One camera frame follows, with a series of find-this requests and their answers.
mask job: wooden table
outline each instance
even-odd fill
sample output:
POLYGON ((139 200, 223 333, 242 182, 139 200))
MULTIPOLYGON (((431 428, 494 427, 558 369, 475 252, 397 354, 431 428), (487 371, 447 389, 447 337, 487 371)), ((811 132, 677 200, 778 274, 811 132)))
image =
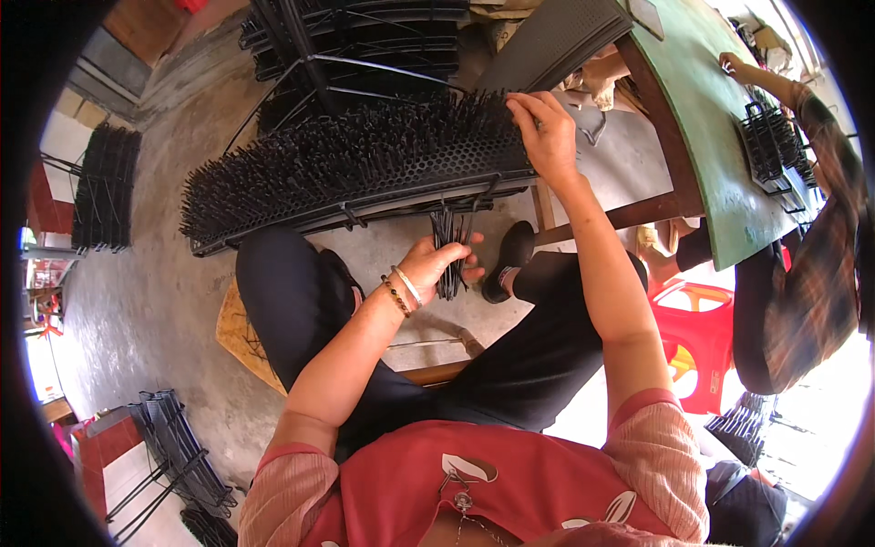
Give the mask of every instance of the wooden table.
MULTIPOLYGON (((665 41, 636 23, 616 46, 656 128, 673 190, 618 207, 607 216, 620 229, 704 215, 714 267, 722 270, 796 226, 780 204, 751 180, 736 129, 749 100, 744 88, 718 65, 721 52, 734 52, 745 62, 754 60, 702 0, 651 2, 659 10, 665 41)), ((540 231, 535 241, 545 245, 571 238, 571 226, 566 224, 540 231)))

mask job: woman's left hand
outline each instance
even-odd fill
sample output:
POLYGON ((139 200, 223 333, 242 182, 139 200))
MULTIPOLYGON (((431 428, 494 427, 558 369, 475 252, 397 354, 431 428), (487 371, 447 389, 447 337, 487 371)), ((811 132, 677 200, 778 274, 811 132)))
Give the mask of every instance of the woman's left hand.
MULTIPOLYGON (((483 234, 474 232, 471 234, 471 243, 483 242, 483 234)), ((438 293, 438 279, 444 273, 450 264, 464 258, 465 264, 469 266, 462 270, 462 278, 466 282, 472 282, 486 273, 483 268, 472 268, 477 264, 477 255, 474 255, 471 248, 461 243, 448 243, 440 249, 435 249, 434 236, 427 235, 414 243, 407 255, 398 264, 398 269, 410 280, 416 291, 419 292, 419 297, 423 301, 423 305, 428 304, 438 293)), ((389 276, 392 280, 392 285, 399 291, 403 292, 408 302, 408 307, 411 311, 417 308, 417 302, 409 295, 407 285, 397 275, 392 273, 389 276)))

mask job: woman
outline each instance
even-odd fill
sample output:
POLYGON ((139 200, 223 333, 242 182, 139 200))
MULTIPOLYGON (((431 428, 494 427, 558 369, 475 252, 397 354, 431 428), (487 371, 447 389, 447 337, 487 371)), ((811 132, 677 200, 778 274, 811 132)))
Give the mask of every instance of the woman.
MULTIPOLYGON (((720 63, 740 84, 755 85, 792 109, 817 155, 817 184, 829 197, 800 241, 790 232, 735 267, 732 353, 738 378, 761 395, 792 388, 858 328, 860 286, 855 254, 860 212, 866 203, 863 166, 830 110, 811 89, 743 63, 732 53, 720 63), (781 244, 792 267, 785 273, 781 244)), ((702 227, 682 237, 677 253, 641 249, 655 284, 711 260, 702 227)))
POLYGON ((530 227, 514 227, 484 291, 536 306, 448 386, 413 385, 380 356, 408 311, 434 298, 450 263, 476 263, 470 248, 434 249, 423 238, 397 269, 386 265, 386 283, 357 307, 361 288, 330 251, 318 255, 286 228, 242 244, 241 296, 289 395, 243 505, 240 545, 707 537, 705 474, 671 392, 643 269, 577 172, 575 124, 558 101, 549 93, 509 94, 507 105, 532 165, 569 215, 577 261, 544 283, 543 268, 525 264, 530 227), (277 286, 292 292, 284 295, 288 319, 270 312, 277 286), (604 448, 542 435, 602 362, 610 422, 604 448))

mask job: leaf print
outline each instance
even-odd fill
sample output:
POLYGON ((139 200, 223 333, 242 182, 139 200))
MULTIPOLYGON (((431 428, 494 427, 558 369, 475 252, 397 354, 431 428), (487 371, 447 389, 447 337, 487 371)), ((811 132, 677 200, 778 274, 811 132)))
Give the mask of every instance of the leaf print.
POLYGON ((562 527, 565 529, 583 528, 587 524, 592 524, 593 522, 595 522, 595 519, 590 520, 590 519, 585 518, 585 517, 572 518, 572 519, 569 519, 569 520, 563 522, 562 527))
POLYGON ((442 454, 441 467, 444 469, 444 473, 455 470, 457 473, 464 473, 485 482, 492 482, 498 478, 498 470, 485 461, 474 458, 465 459, 454 454, 442 454))
POLYGON ((627 490, 615 497, 607 506, 605 522, 625 522, 632 513, 636 499, 638 499, 638 495, 632 490, 627 490))

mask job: necklace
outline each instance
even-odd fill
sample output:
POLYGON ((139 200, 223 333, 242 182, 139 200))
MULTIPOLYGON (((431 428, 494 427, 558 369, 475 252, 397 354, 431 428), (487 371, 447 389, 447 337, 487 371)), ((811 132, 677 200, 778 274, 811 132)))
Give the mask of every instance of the necklace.
POLYGON ((500 537, 496 536, 489 528, 484 526, 483 522, 480 522, 479 520, 468 516, 468 509, 474 506, 474 499, 469 494, 469 492, 471 491, 471 487, 468 486, 468 482, 465 479, 459 477, 459 474, 456 472, 455 469, 450 469, 450 471, 447 472, 446 476, 444 477, 444 482, 441 483, 440 489, 437 491, 437 495, 440 496, 440 493, 444 490, 446 483, 451 480, 453 482, 459 482, 462 484, 462 486, 465 487, 465 492, 459 492, 452 497, 453 505, 455 505, 456 509, 458 509, 462 513, 461 518, 458 519, 458 530, 456 531, 456 547, 459 547, 459 542, 462 539, 462 525, 465 524, 465 521, 474 522, 475 524, 480 526, 487 534, 489 534, 489 537, 491 537, 496 544, 500 545, 501 547, 508 547, 508 545, 504 543, 500 537))

